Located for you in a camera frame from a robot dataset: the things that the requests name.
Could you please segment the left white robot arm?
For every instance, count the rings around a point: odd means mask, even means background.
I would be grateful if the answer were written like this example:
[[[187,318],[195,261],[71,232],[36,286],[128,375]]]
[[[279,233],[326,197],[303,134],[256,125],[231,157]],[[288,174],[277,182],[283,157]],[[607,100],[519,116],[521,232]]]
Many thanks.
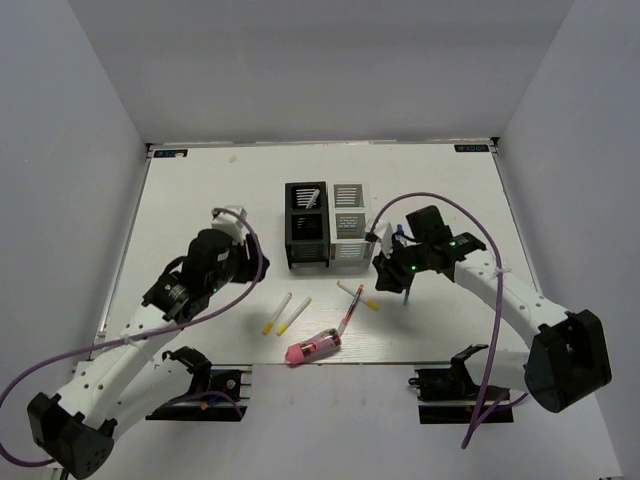
[[[186,254],[166,265],[118,339],[103,343],[102,353],[55,393],[32,398],[27,416],[35,444],[72,477],[86,479],[138,421],[175,398],[205,396],[207,357],[165,346],[224,286],[255,287],[268,267],[252,230],[217,223],[200,231]]]

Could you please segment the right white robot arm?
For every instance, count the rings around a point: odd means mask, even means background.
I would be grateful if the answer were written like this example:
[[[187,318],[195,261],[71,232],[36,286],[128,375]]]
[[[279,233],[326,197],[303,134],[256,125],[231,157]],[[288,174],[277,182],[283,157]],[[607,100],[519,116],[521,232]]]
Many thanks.
[[[366,240],[380,246],[372,261],[376,290],[406,294],[417,274],[442,274],[492,307],[527,348],[491,352],[486,345],[471,345],[454,355],[448,368],[411,379],[422,400],[472,399],[488,385],[528,393],[545,410],[559,413],[611,382],[604,329],[594,313],[571,312],[499,268],[496,255],[477,237],[453,234],[436,206],[406,219],[411,237],[394,232],[387,221],[366,224]]]

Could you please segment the red pen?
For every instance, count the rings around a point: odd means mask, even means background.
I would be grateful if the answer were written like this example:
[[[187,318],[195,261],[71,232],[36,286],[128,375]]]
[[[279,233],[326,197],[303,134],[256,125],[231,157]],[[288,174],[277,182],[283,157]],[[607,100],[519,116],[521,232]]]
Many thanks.
[[[358,289],[357,289],[357,293],[358,294],[362,293],[363,289],[364,289],[364,285],[360,284]],[[339,326],[337,328],[337,332],[338,332],[338,334],[340,336],[342,336],[344,334],[344,331],[346,330],[346,328],[348,326],[348,323],[349,323],[349,321],[350,321],[350,319],[351,319],[351,317],[352,317],[352,315],[353,315],[358,303],[359,303],[358,297],[353,297],[352,302],[351,302],[351,304],[350,304],[350,306],[349,306],[344,318],[341,320],[341,322],[340,322],[340,324],[339,324]]]

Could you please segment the white yellow marker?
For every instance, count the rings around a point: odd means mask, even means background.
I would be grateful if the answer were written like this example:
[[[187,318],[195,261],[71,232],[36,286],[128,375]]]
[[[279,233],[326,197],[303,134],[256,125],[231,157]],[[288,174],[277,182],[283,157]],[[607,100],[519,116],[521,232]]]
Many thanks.
[[[284,296],[284,298],[281,300],[281,302],[277,306],[277,308],[274,311],[274,313],[271,315],[268,323],[265,325],[265,327],[263,329],[263,332],[262,332],[263,335],[268,335],[270,333],[270,331],[272,330],[272,328],[274,327],[274,325],[278,321],[279,317],[281,316],[281,314],[283,313],[284,309],[287,307],[287,305],[288,305],[288,303],[290,302],[291,299],[292,299],[292,293],[288,292]]]
[[[282,336],[287,329],[300,317],[300,315],[308,308],[311,304],[312,298],[307,297],[288,317],[287,319],[280,325],[278,330],[276,331],[277,336]]]
[[[347,294],[351,295],[352,297],[358,297],[358,301],[363,303],[364,305],[366,305],[368,308],[370,308],[370,309],[372,309],[374,311],[378,311],[379,310],[378,304],[374,300],[372,300],[371,298],[365,296],[363,293],[358,294],[356,289],[350,288],[349,286],[345,285],[341,281],[337,281],[336,284],[341,290],[343,290]]]
[[[317,198],[320,195],[320,190],[319,189],[315,189],[312,194],[311,197],[309,198],[307,204],[305,205],[306,209],[311,209],[313,207],[313,205],[315,204]]]

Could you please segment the pink pencil case tube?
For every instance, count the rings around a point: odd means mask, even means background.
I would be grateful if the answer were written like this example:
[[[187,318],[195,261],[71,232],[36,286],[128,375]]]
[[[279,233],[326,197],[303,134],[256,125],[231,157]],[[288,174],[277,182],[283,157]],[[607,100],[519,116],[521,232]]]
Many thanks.
[[[289,346],[285,352],[285,361],[292,366],[309,363],[324,358],[340,349],[341,337],[335,328],[326,329],[313,337]]]

